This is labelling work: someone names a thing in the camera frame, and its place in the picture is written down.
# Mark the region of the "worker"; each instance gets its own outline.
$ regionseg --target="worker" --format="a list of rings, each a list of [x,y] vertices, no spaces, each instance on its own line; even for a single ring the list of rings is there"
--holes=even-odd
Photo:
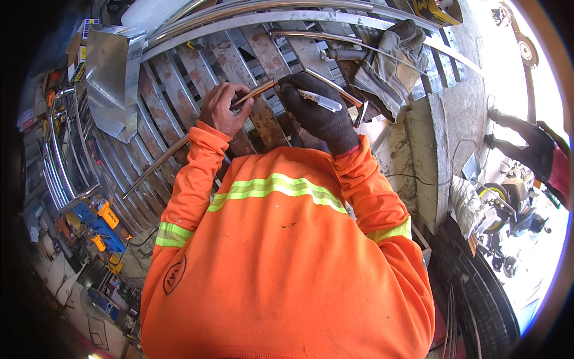
[[[223,83],[205,96],[143,288],[144,353],[424,358],[435,309],[405,205],[348,112],[332,113],[296,88],[344,106],[338,92],[307,74],[279,84],[287,110],[331,153],[279,147],[237,157],[210,203],[253,99],[236,115],[231,100],[246,86]]]
[[[504,114],[492,107],[488,117],[502,127],[515,130],[528,146],[519,148],[508,141],[497,140],[493,134],[484,137],[491,149],[498,148],[505,156],[527,166],[536,179],[544,183],[567,209],[570,200],[570,147],[544,121],[536,125]]]

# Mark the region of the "hand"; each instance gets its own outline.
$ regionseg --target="hand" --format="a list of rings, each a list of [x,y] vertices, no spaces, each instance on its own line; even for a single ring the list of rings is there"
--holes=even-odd
[[[287,111],[313,136],[325,141],[333,155],[338,156],[357,148],[359,137],[351,125],[345,102],[334,88],[306,73],[285,76],[278,81]],[[343,105],[335,113],[301,97],[297,89],[314,92]]]
[[[235,136],[251,113],[253,98],[243,103],[237,115],[229,109],[231,100],[235,94],[241,98],[248,93],[249,88],[240,83],[224,82],[215,86],[203,99],[199,119],[229,137]]]

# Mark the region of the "black pants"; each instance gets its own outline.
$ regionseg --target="black pants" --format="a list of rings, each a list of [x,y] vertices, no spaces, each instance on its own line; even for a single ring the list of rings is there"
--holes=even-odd
[[[489,112],[489,117],[502,127],[515,130],[528,143],[527,147],[520,149],[510,142],[494,140],[492,146],[530,168],[540,181],[546,183],[552,171],[554,140],[538,126],[518,117],[503,114],[498,109]]]

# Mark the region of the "orange long-sleeve shirt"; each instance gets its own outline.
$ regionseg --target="orange long-sleeve shirt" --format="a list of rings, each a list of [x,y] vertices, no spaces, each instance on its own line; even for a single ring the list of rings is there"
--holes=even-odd
[[[230,138],[198,122],[189,139],[143,288],[149,358],[426,355],[428,275],[366,137],[336,160],[287,147],[233,159],[211,203]]]

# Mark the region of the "white container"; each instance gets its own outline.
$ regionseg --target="white container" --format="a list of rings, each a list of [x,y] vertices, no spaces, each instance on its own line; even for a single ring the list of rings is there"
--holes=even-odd
[[[122,25],[145,30],[150,36],[193,0],[136,0],[122,15]]]

